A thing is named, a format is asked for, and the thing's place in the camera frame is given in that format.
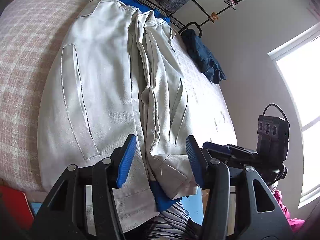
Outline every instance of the red object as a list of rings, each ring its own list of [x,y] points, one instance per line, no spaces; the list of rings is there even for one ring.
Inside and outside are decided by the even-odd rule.
[[[298,231],[302,225],[304,224],[304,220],[302,219],[298,219],[298,218],[295,218],[295,219],[290,219],[290,212],[288,211],[287,207],[285,205],[282,204],[282,195],[281,195],[281,191],[277,190],[275,191],[274,193],[274,196],[275,196],[275,199],[277,200],[279,206],[281,207],[282,209],[282,212],[284,213],[285,215],[285,218],[287,219],[287,221],[289,222],[289,225],[292,229],[293,232],[296,232]]]
[[[26,194],[10,187],[0,186],[0,197],[18,226],[21,229],[29,230],[34,217]]]

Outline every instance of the pink clothing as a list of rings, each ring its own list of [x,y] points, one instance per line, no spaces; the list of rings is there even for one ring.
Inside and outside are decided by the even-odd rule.
[[[293,232],[298,231],[302,227],[302,225],[304,224],[305,221],[302,219],[298,219],[298,218],[290,219],[290,213],[289,213],[287,207],[282,204],[281,191],[276,189],[274,192],[274,196],[275,196],[275,199],[277,200],[279,206],[281,207],[282,212],[284,213],[287,221],[289,222],[289,225],[290,225],[292,231]]]

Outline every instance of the blue fabric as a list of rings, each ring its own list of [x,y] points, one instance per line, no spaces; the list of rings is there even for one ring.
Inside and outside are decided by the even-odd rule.
[[[142,13],[145,13],[145,12],[148,12],[150,10],[153,10],[154,15],[155,15],[156,18],[164,19],[167,23],[170,22],[170,18],[169,17],[166,17],[166,16],[162,15],[157,9],[151,9],[148,6],[141,4],[138,0],[120,0],[120,1],[123,2],[125,5],[131,5],[131,6],[134,6],[136,8],[139,8],[139,10]]]
[[[171,200],[170,198],[168,198],[167,195],[162,190],[162,188],[160,187],[158,181],[156,180],[149,181],[149,184],[150,184],[150,188],[153,193],[153,196],[155,197],[158,212],[166,211],[174,203],[182,199],[182,198],[176,198],[174,200]]]
[[[181,33],[182,40],[187,47],[187,52],[196,63],[199,71],[212,83],[219,84],[220,80],[226,80],[218,60],[211,51],[202,43],[194,29],[188,29]]]

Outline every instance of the stitching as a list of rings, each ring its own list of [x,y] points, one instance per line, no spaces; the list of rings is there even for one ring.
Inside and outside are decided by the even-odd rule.
[[[174,144],[174,145],[176,145],[176,144],[177,144],[178,137],[179,137],[179,133],[180,133],[180,129],[181,129],[181,126],[182,126],[182,123],[183,123],[183,119],[184,119],[184,117],[185,117],[185,115],[186,115],[186,111],[187,111],[187,107],[188,107],[188,92],[187,92],[187,89],[186,89],[186,86],[185,86],[184,81],[182,81],[182,79],[181,79],[181,78],[180,78],[180,80],[181,80],[181,83],[182,83],[182,89],[184,89],[184,90],[186,91],[186,94],[187,94],[187,103],[186,103],[186,108],[185,108],[185,110],[184,110],[184,113],[183,113],[183,116],[182,116],[182,119],[181,119],[181,124],[180,124],[179,130],[178,130],[178,134],[177,134],[176,142],[175,142],[175,144]]]
[[[175,105],[175,103],[176,103],[176,101],[177,101],[177,98],[178,98],[178,92],[179,92],[180,85],[181,85],[181,90],[182,90],[181,79],[180,79],[179,87],[178,87],[178,89],[177,89],[176,97],[175,97],[175,99],[174,99],[174,103],[173,103],[173,105],[172,105],[172,111],[173,111],[173,107],[174,107],[174,105]],[[171,120],[171,117],[170,117],[170,128],[169,128],[169,136],[168,136],[168,138],[169,138],[168,141],[169,141],[169,142],[170,142],[170,134],[171,134],[171,130],[172,130],[172,129],[171,129],[171,128],[172,128],[172,123],[173,123],[174,117],[176,116],[176,112],[177,112],[178,106],[179,106],[179,103],[178,103],[177,108],[176,108],[176,111],[175,111],[175,113],[174,113],[174,115],[173,115],[173,117],[172,117],[172,120]]]
[[[129,11],[129,12],[131,12],[131,13],[134,13],[134,12],[136,11],[136,10],[134,10],[133,8],[128,7],[128,5],[120,6],[120,5],[119,5],[119,2],[121,2],[120,0],[119,0],[119,2],[118,2],[117,0],[113,0],[113,2],[114,2],[119,8],[121,8],[121,9],[123,9],[123,10]]]
[[[168,154],[168,156],[164,159],[164,161],[160,164],[160,166],[158,167],[158,169],[161,169],[161,166],[163,164],[165,164],[165,161],[167,160],[167,158],[170,156],[171,154]]]
[[[68,46],[68,45],[64,45],[64,46],[62,47],[62,51],[61,51],[60,77],[61,77],[61,88],[62,88],[62,94],[63,94],[63,102],[64,102],[64,106],[65,106],[65,108],[66,108],[68,121],[69,121],[71,130],[72,130],[73,136],[74,136],[74,138],[75,138],[75,140],[76,140],[77,146],[78,146],[78,148],[79,148],[79,150],[80,150],[80,152],[81,152],[82,157],[84,158],[85,161],[87,161],[87,158],[84,156],[84,154],[83,154],[83,152],[82,152],[82,150],[81,150],[81,148],[80,148],[79,142],[78,142],[78,140],[77,140],[77,138],[76,138],[75,131],[73,130],[73,127],[72,127],[72,124],[71,124],[71,120],[70,120],[70,117],[69,117],[69,112],[68,112],[68,109],[67,109],[66,97],[65,97],[64,89],[63,89],[62,55],[63,55],[64,47],[65,47],[65,46]]]
[[[169,164],[167,164],[167,163],[162,163],[159,168],[161,168],[162,165],[169,166],[170,168],[174,169],[174,172],[171,172],[171,175],[172,175],[175,179],[181,181],[181,184],[182,184],[182,183],[185,183],[185,182],[186,182],[186,179],[185,179],[185,180],[181,180],[180,178],[178,178],[178,177],[176,176],[177,173],[178,173],[178,174],[182,174],[183,176],[185,176],[185,177],[188,179],[188,176],[184,175],[181,171],[178,171],[176,168],[172,167],[171,165],[169,165]]]
[[[173,146],[175,146],[176,144],[174,144],[174,143],[172,143],[172,142],[170,142],[170,141],[168,141],[168,143],[170,143],[171,145],[173,145]]]
[[[124,197],[117,198],[117,199],[122,199],[122,198],[130,197],[130,196],[134,196],[134,195],[140,194],[140,193],[142,193],[142,192],[144,192],[144,191],[146,191],[146,190],[149,190],[149,189],[150,189],[150,187],[147,188],[147,189],[144,189],[144,190],[142,190],[142,191],[139,191],[139,192],[137,192],[137,193],[130,194],[130,195],[128,195],[128,196],[124,196]]]
[[[99,4],[101,3],[101,1],[102,1],[102,0],[100,0],[100,1],[98,2],[97,6],[94,8],[94,10],[93,10],[91,13],[86,14],[86,15],[78,16],[77,19],[80,18],[80,17],[85,17],[85,16],[90,16],[90,15],[92,15],[92,14],[95,12],[95,10],[97,9],[97,7],[99,6]]]
[[[150,38],[150,34],[148,34],[148,37],[149,37],[149,43],[150,43],[150,47],[151,47],[151,53],[152,53],[152,59],[153,59],[153,64],[155,63],[155,55],[154,55],[154,51],[153,51],[153,47],[152,47],[152,44],[151,44],[151,38]],[[155,136],[154,136],[154,138],[153,138],[153,142],[152,142],[152,145],[151,145],[151,148],[150,148],[150,154],[151,154],[151,152],[152,152],[152,150],[153,150],[153,148],[154,148],[154,143],[155,143],[155,141],[156,141],[156,132],[159,130],[159,119],[157,118],[157,116],[158,116],[158,102],[157,102],[157,100],[156,100],[156,95],[155,95],[155,93],[154,93],[154,91],[153,91],[153,86],[152,86],[152,88],[150,88],[151,89],[151,91],[152,91],[152,94],[153,94],[153,96],[154,96],[154,98],[155,98],[155,114],[156,114],[156,116],[155,116]]]
[[[73,44],[73,47],[75,49],[75,52],[76,52],[76,58],[77,58],[77,70],[78,70],[78,74],[79,74],[79,78],[80,78],[80,88],[81,88],[81,96],[82,96],[82,102],[83,102],[83,105],[84,105],[84,110],[85,110],[85,115],[87,117],[87,123],[88,123],[88,129],[89,129],[89,133],[90,133],[90,136],[91,136],[91,139],[93,141],[93,144],[94,144],[94,147],[96,148],[96,151],[97,151],[97,155],[94,155],[90,158],[93,158],[93,157],[96,157],[98,155],[100,155],[101,153],[98,151],[97,149],[97,145],[93,139],[93,136],[92,136],[92,133],[91,133],[91,129],[90,129],[90,125],[89,125],[89,118],[88,118],[88,113],[87,113],[87,108],[85,107],[85,103],[84,103],[84,98],[83,98],[83,90],[82,90],[82,81],[81,81],[81,75],[80,75],[80,70],[79,70],[79,61],[78,61],[78,55],[77,55],[77,50],[76,50],[76,45]]]
[[[150,11],[147,11],[147,12],[145,12],[145,13],[141,13],[141,14],[138,15],[138,17],[141,18],[142,16],[147,15],[147,14],[149,14],[149,13],[150,13]]]
[[[153,23],[154,25],[156,25],[156,26],[161,26],[161,25],[163,25],[163,24],[165,24],[166,23],[166,21],[165,20],[163,20],[163,22],[161,22],[161,23],[157,23],[157,22],[154,22],[154,21],[152,21],[152,20],[146,20],[146,22],[150,22],[150,23]]]

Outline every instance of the metal rack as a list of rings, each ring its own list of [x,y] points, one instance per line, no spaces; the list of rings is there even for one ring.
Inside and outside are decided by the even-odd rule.
[[[196,0],[192,0],[202,11],[203,13],[208,17],[207,20],[205,20],[204,22],[202,22],[201,24],[198,24],[196,22],[189,22],[188,24],[184,25],[181,21],[179,21],[176,17],[173,16],[173,13],[168,13],[166,10],[164,10],[163,8],[161,8],[159,5],[149,1],[149,0],[139,0],[141,3],[143,3],[144,5],[147,5],[149,7],[151,7],[152,9],[157,9],[160,13],[162,13],[163,15],[166,15],[167,17],[170,18],[170,22],[175,25],[178,29],[179,29],[179,33],[181,33],[183,30],[186,30],[190,25],[195,25],[198,30],[199,30],[199,37],[201,37],[202,35],[202,29],[201,26],[206,24],[207,22],[211,21],[214,23],[214,21],[211,19],[210,15],[202,8],[202,6],[196,1]],[[234,10],[235,8],[235,4],[239,3],[243,0],[237,0],[236,2],[234,1],[234,3],[231,2],[231,0],[224,0],[226,4],[228,4],[228,6],[224,9],[222,9],[221,11],[219,11],[218,13],[216,13],[216,15],[219,15],[221,13],[223,13],[225,10],[229,9],[229,8],[233,8]]]
[[[205,20],[204,22],[202,22],[201,24],[198,24],[196,22],[189,22],[188,24],[186,25],[183,25],[182,22],[180,22],[178,19],[176,19],[175,17],[172,16],[172,13],[166,13],[165,10],[161,9],[158,5],[152,3],[151,1],[149,0],[141,0],[143,2],[145,2],[147,5],[153,7],[153,8],[156,8],[158,9],[159,11],[161,11],[162,13],[166,14],[168,17],[170,17],[171,19],[171,23],[174,24],[176,27],[178,27],[180,30],[179,30],[179,33],[181,33],[183,30],[186,30],[190,25],[195,25],[198,30],[199,30],[199,37],[201,37],[202,35],[202,30],[201,30],[201,26],[203,26],[204,24],[206,24],[207,22],[211,21],[214,23],[214,21],[211,19],[210,15],[202,8],[202,6],[196,1],[196,0],[192,0],[202,11],[203,13],[208,17],[207,20]],[[228,6],[224,9],[222,9],[221,11],[219,11],[218,13],[216,13],[216,15],[219,15],[221,13],[223,13],[225,10],[229,9],[229,8],[233,8],[234,10],[236,9],[235,8],[235,5],[231,3],[230,0],[224,0],[226,4],[228,4]],[[236,3],[240,3],[241,1],[243,0],[237,0],[236,2],[234,2],[235,4]]]

